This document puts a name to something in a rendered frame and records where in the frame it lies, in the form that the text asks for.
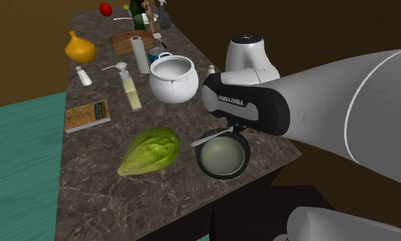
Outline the silver spoon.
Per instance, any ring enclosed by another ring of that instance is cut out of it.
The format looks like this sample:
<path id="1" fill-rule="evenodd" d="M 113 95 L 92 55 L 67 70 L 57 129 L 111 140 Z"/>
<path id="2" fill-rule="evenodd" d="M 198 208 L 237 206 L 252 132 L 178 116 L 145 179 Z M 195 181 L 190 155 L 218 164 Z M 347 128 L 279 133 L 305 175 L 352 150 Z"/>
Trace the silver spoon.
<path id="1" fill-rule="evenodd" d="M 218 132 L 218 133 L 216 133 L 216 134 L 212 134 L 212 135 L 210 135 L 210 136 L 207 136 L 207 137 L 201 138 L 201 139 L 199 139 L 199 140 L 196 140 L 196 141 L 194 141 L 194 142 L 191 144 L 191 146 L 192 146 L 192 147 L 197 147 L 198 145 L 200 145 L 200 144 L 202 144 L 202 143 L 205 143 L 205 142 L 208 142 L 209 140 L 211 140 L 211 139 L 213 139 L 213 138 L 216 138 L 216 137 L 218 137 L 219 135 L 221 135 L 221 134 L 223 134 L 223 133 L 232 132 L 233 129 L 234 129 L 234 127 L 231 126 L 230 128 L 225 129 L 224 131 L 221 131 L 221 132 Z"/>

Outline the dark bowl with pale inside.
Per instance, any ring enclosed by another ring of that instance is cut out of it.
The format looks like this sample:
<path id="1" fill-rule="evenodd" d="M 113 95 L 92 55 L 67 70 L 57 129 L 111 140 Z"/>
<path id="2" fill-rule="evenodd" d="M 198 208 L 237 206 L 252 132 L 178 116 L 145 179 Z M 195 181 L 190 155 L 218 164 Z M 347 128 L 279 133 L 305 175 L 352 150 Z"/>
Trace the dark bowl with pale inside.
<path id="1" fill-rule="evenodd" d="M 215 179 L 241 175 L 250 160 L 250 145 L 239 132 L 226 131 L 195 146 L 199 168 Z"/>

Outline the white round pot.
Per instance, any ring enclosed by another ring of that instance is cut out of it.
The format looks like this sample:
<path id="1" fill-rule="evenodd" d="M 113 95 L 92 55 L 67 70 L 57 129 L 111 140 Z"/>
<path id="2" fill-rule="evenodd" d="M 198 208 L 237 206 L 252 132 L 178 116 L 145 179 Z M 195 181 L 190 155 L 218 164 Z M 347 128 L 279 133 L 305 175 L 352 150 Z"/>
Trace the white round pot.
<path id="1" fill-rule="evenodd" d="M 151 92 L 163 103 L 184 103 L 198 90 L 198 73 L 193 61 L 185 56 L 160 53 L 151 64 L 150 71 Z"/>

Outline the green lettuce head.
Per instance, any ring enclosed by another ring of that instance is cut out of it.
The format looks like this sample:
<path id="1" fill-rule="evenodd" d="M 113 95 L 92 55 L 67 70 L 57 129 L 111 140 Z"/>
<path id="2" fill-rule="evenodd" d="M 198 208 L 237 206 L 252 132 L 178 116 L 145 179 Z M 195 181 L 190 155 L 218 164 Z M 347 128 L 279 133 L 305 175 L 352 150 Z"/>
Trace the green lettuce head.
<path id="1" fill-rule="evenodd" d="M 171 165 L 179 153 L 179 139 L 167 127 L 151 127 L 137 135 L 117 168 L 120 176 L 141 175 Z"/>

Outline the clear soap pump dispenser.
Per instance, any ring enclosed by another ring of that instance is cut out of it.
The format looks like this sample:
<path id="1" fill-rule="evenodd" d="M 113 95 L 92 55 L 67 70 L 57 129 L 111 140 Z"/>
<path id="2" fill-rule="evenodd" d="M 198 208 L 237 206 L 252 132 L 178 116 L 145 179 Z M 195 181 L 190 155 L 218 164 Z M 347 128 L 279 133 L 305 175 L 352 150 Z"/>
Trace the clear soap pump dispenser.
<path id="1" fill-rule="evenodd" d="M 131 109 L 133 111 L 140 110 L 142 108 L 142 105 L 140 103 L 139 96 L 138 96 L 137 90 L 135 88 L 133 79 L 130 76 L 129 71 L 127 70 L 127 64 L 125 62 L 118 62 L 117 64 L 115 64 L 113 66 L 108 66 L 106 68 L 103 68 L 103 71 L 108 68 L 112 68 L 112 67 L 115 67 L 119 70 L 119 75 L 122 80 L 122 86 L 127 95 Z"/>

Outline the blue mug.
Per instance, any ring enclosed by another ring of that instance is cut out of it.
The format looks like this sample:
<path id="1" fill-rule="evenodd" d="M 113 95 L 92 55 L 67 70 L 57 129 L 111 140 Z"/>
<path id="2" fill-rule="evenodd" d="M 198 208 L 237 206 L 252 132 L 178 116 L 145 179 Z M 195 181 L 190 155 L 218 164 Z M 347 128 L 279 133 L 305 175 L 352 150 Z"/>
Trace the blue mug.
<path id="1" fill-rule="evenodd" d="M 172 55 L 165 47 L 153 47 L 148 50 L 148 59 L 152 64 L 155 60 Z"/>

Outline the white paper towel roll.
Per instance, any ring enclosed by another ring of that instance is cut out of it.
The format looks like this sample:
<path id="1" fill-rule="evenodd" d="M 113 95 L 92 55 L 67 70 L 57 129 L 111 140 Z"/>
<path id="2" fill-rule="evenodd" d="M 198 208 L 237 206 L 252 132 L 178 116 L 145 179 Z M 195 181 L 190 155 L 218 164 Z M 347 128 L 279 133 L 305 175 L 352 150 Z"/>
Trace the white paper towel roll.
<path id="1" fill-rule="evenodd" d="M 133 53 L 141 74 L 149 74 L 150 68 L 148 65 L 144 43 L 139 36 L 134 36 L 130 39 Z"/>

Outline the grey spray bottle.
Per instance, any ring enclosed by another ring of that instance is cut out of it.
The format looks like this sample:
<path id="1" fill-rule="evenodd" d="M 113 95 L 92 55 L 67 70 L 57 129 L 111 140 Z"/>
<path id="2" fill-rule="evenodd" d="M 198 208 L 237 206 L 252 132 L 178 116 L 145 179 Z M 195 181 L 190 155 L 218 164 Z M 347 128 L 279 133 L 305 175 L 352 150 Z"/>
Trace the grey spray bottle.
<path id="1" fill-rule="evenodd" d="M 170 15 L 165 12 L 164 4 L 166 0 L 158 0 L 159 1 L 159 25 L 162 30 L 171 28 L 171 20 Z"/>

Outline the brown bread loaf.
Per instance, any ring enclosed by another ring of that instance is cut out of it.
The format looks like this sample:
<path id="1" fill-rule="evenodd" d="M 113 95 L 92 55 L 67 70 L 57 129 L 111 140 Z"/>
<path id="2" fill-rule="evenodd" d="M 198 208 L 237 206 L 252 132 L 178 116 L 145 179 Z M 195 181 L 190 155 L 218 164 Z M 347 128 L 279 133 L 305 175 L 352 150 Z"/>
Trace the brown bread loaf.
<path id="1" fill-rule="evenodd" d="M 133 53 L 131 38 L 138 36 L 143 41 L 146 50 L 154 47 L 153 35 L 146 30 L 124 31 L 109 38 L 109 44 L 116 55 Z"/>

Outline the wooden pepper mill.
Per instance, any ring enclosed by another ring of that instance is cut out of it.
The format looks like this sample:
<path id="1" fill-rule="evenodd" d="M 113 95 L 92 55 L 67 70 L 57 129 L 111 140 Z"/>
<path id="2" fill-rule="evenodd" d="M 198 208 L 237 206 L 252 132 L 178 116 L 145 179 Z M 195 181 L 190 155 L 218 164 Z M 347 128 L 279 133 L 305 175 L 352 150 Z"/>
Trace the wooden pepper mill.
<path id="1" fill-rule="evenodd" d="M 146 16 L 148 18 L 148 22 L 149 22 L 149 25 L 150 25 L 150 28 L 151 28 L 151 32 L 153 34 L 157 33 L 157 27 L 156 27 L 156 24 L 155 24 L 155 21 L 154 21 L 153 9 L 152 9 L 152 6 L 151 6 L 151 2 L 149 0 L 144 0 L 141 3 L 141 5 L 144 8 L 144 11 L 145 11 Z"/>

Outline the brown book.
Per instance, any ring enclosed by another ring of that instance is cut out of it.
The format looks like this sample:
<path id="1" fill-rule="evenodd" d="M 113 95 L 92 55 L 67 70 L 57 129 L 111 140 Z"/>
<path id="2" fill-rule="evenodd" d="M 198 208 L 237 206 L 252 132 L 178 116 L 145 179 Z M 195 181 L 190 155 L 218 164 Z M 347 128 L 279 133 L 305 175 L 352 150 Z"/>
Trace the brown book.
<path id="1" fill-rule="evenodd" d="M 111 121 L 107 101 L 74 107 L 65 111 L 64 131 L 71 133 Z"/>

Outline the green glass bottle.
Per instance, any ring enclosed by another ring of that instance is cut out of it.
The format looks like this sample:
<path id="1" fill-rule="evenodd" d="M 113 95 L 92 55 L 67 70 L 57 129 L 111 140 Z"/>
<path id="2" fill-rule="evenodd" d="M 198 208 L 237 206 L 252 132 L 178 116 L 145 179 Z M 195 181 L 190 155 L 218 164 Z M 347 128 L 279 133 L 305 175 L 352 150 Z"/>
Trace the green glass bottle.
<path id="1" fill-rule="evenodd" d="M 144 9 L 140 5 L 139 1 L 131 0 L 131 3 L 129 4 L 129 10 L 132 15 L 135 30 L 145 30 L 144 21 L 142 17 Z"/>

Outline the white salt shaker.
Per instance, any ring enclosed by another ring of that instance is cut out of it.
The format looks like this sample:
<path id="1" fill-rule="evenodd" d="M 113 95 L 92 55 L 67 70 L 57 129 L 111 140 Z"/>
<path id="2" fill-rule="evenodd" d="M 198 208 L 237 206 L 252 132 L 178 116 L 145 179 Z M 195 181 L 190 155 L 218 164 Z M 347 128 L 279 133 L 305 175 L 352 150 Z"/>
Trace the white salt shaker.
<path id="1" fill-rule="evenodd" d="M 82 69 L 82 67 L 76 66 L 75 69 L 84 86 L 89 86 L 92 84 L 92 80 L 90 79 L 88 74 Z"/>

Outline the yellow gourd-shaped vase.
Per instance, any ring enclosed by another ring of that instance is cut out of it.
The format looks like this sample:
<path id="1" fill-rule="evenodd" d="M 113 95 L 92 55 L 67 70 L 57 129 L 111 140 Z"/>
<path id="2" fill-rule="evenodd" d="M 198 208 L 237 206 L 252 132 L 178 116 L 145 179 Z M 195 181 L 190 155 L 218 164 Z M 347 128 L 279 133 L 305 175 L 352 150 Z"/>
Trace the yellow gourd-shaped vase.
<path id="1" fill-rule="evenodd" d="M 64 49 L 66 55 L 80 64 L 93 61 L 96 57 L 95 45 L 88 40 L 78 37 L 74 31 L 70 31 L 69 34 L 70 41 Z"/>

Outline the black-handled spatula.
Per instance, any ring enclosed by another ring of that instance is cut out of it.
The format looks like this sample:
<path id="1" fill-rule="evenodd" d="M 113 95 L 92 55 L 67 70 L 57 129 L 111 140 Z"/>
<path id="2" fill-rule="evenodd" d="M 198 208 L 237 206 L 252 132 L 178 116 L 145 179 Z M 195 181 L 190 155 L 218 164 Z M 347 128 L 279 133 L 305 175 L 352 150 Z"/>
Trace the black-handled spatula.
<path id="1" fill-rule="evenodd" d="M 162 41 L 161 34 L 159 32 L 153 33 L 153 37 L 154 37 L 154 39 L 158 39 L 161 42 L 162 46 L 167 49 L 167 46 Z"/>

